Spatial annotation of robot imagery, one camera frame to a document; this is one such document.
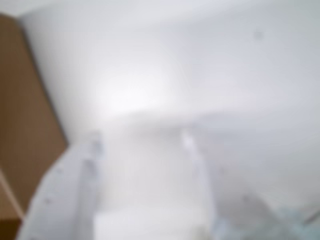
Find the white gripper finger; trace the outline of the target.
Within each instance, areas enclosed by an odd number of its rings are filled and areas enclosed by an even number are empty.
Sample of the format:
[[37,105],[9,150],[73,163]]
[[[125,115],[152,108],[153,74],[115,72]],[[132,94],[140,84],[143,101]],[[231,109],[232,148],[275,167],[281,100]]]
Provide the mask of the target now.
[[16,238],[94,239],[103,155],[98,132],[71,144],[40,180]]
[[215,240],[286,240],[288,227],[253,191],[232,155],[203,132],[184,130],[211,236]]

